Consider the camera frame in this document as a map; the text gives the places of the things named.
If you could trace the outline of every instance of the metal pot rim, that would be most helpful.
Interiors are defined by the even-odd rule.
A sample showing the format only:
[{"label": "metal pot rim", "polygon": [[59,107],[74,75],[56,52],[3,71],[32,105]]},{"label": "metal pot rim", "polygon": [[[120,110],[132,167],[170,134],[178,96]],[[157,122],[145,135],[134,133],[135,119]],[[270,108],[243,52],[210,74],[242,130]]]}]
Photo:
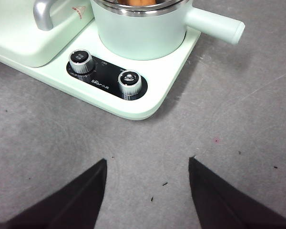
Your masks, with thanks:
[{"label": "metal pot rim", "polygon": [[101,7],[120,14],[131,17],[147,17],[147,16],[158,16],[172,12],[179,8],[181,5],[187,3],[189,0],[169,0],[164,1],[155,5],[149,6],[127,6],[121,5],[108,0],[93,0]]}]

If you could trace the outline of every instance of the red speck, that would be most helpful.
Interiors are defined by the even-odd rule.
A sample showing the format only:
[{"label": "red speck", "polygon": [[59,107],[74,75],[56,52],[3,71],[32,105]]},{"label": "red speck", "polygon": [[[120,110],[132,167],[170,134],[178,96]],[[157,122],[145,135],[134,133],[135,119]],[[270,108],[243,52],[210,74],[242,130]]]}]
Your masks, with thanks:
[{"label": "red speck", "polygon": [[215,138],[213,139],[213,141],[214,141],[215,143],[219,143],[219,142],[220,142],[220,139],[219,139],[218,137],[215,137]]}]

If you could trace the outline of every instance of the kettle handle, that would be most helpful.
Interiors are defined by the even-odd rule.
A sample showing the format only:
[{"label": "kettle handle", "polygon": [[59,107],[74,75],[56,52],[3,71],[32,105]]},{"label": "kettle handle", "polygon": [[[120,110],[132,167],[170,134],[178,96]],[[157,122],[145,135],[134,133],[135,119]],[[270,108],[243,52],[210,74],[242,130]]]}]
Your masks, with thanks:
[{"label": "kettle handle", "polygon": [[33,14],[37,27],[40,30],[50,31],[53,23],[50,17],[50,9],[57,0],[36,0],[33,7]]},{"label": "kettle handle", "polygon": [[194,7],[187,12],[185,24],[231,44],[239,42],[245,29],[241,21]]}]

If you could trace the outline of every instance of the silver handle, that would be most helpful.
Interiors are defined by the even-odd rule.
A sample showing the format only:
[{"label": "silver handle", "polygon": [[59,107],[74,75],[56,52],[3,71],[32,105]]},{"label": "silver handle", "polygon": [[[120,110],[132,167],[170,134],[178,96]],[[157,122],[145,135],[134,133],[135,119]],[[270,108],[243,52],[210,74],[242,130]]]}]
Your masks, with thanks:
[{"label": "silver handle", "polygon": [[36,0],[34,3],[33,14],[37,27],[40,30],[49,31],[53,29],[50,17],[50,9],[57,0]]}]

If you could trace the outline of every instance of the control panel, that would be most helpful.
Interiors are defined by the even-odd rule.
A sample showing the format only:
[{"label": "control panel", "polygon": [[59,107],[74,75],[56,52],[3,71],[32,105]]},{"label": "control panel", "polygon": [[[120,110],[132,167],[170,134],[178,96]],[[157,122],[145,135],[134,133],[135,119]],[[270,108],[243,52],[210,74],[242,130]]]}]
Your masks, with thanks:
[{"label": "control panel", "polygon": [[124,100],[139,99],[147,91],[147,81],[138,72],[106,62],[84,49],[70,54],[66,69],[70,76]]}]

